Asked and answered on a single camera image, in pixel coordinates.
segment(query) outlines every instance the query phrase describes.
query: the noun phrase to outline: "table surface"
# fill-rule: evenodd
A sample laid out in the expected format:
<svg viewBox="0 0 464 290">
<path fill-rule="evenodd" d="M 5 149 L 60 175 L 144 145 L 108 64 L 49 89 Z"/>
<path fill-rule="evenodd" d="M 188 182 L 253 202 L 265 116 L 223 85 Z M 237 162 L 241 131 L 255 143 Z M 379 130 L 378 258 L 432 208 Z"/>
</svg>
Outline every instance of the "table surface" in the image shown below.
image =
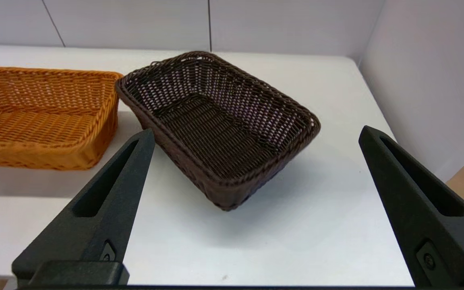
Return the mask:
<svg viewBox="0 0 464 290">
<path fill-rule="evenodd" d="M 177 51 L 0 46 L 0 66 L 126 74 Z M 156 147 L 124 264 L 129 284 L 412 286 L 357 143 L 392 133 L 344 57 L 217 53 L 322 123 L 315 140 L 245 204 L 224 212 Z M 140 125 L 120 103 L 116 137 L 88 171 L 0 167 L 0 276 Z"/>
</svg>

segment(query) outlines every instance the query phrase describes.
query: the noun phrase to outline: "bolt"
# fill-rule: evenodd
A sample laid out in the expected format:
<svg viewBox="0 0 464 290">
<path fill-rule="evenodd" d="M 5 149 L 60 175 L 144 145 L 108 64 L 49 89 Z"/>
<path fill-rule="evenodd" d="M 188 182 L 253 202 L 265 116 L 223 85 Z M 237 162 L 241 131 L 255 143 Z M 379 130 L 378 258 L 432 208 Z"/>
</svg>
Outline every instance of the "bolt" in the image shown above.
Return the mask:
<svg viewBox="0 0 464 290">
<path fill-rule="evenodd" d="M 429 253 L 426 253 L 424 255 L 424 263 L 425 263 L 425 266 L 427 267 L 427 269 L 429 269 L 429 270 L 434 270 L 434 268 L 436 268 L 436 263 L 434 262 L 434 258 Z"/>
</svg>

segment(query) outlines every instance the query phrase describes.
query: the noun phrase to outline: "basket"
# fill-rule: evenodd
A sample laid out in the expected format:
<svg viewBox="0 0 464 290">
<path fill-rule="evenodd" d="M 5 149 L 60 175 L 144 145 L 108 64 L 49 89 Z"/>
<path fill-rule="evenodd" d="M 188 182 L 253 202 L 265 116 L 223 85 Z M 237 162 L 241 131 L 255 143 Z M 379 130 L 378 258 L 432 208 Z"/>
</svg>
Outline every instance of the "basket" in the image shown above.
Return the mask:
<svg viewBox="0 0 464 290">
<path fill-rule="evenodd" d="M 120 77 L 0 67 L 0 166 L 93 167 L 116 132 Z"/>
<path fill-rule="evenodd" d="M 208 52 L 129 73 L 116 90 L 143 128 L 216 206 L 229 211 L 318 134 L 316 116 Z"/>
</svg>

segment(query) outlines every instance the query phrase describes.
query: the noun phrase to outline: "brown wicker basket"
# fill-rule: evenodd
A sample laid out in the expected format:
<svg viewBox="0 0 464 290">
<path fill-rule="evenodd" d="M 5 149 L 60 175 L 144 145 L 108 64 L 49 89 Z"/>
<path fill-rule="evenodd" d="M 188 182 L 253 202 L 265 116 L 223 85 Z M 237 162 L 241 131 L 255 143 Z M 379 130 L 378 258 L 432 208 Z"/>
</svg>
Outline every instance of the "brown wicker basket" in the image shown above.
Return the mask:
<svg viewBox="0 0 464 290">
<path fill-rule="evenodd" d="M 245 202 L 318 134 L 316 116 L 208 52 L 129 73 L 119 97 L 181 171 L 225 211 Z"/>
<path fill-rule="evenodd" d="M 93 167 L 117 129 L 122 76 L 0 67 L 0 166 Z"/>
</svg>

